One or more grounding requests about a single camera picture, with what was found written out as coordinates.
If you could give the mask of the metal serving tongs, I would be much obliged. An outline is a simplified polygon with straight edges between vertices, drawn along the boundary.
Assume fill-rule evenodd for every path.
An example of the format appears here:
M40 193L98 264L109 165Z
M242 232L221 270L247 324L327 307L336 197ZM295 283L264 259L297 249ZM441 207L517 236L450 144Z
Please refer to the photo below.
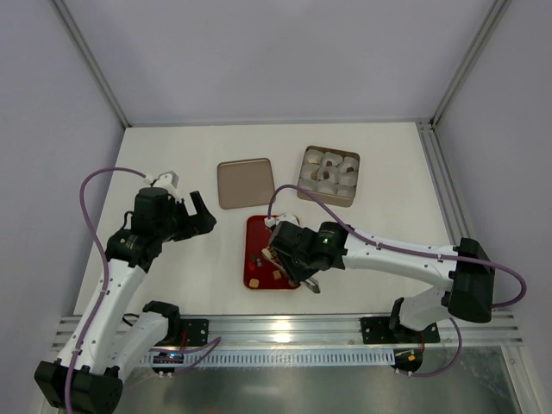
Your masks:
M289 256L278 256L277 252L270 247L261 250L263 257L275 265L279 271L287 278L288 284L292 287L305 286L311 292L319 294L321 292L318 281L314 277L317 270L309 269L297 264Z

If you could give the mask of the beige tin lid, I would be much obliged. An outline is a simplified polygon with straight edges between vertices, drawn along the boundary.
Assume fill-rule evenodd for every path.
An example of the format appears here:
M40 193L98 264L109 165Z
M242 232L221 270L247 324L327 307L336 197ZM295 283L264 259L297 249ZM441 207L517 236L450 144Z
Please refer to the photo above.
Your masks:
M226 161L216 171L218 201L223 210L268 205L275 191L268 158Z

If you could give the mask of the beige tin box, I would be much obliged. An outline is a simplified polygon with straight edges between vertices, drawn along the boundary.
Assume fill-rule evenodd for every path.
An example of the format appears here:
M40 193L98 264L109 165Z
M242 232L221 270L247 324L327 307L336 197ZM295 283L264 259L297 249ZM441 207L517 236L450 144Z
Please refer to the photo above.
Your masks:
M351 207L359 184L360 166L358 153L310 145L300 164L298 187L325 204Z

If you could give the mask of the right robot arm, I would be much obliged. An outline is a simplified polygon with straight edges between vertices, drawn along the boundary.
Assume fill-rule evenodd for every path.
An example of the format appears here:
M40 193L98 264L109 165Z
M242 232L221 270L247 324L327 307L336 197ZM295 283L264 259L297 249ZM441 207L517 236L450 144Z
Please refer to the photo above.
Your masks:
M317 231L293 220L270 218L265 256L295 285L320 292L315 274L330 269L372 270L430 285L418 295L395 300L387 330L396 343L417 342L430 325L455 317L469 323L492 319L494 270L481 245L463 238L458 246L400 243L340 223Z

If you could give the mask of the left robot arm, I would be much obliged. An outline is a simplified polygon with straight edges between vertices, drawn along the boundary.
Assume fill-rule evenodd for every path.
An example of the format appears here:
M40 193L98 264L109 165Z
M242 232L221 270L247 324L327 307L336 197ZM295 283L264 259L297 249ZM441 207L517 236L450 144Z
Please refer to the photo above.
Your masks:
M42 361L34 380L46 401L69 413L111 413L123 385L140 359L157 345L172 346L183 338L179 307L147 303L122 338L116 336L138 287L167 242L210 233L216 219L198 191L189 214L183 200L169 190L139 190L134 208L102 249L103 271L70 340L53 362Z

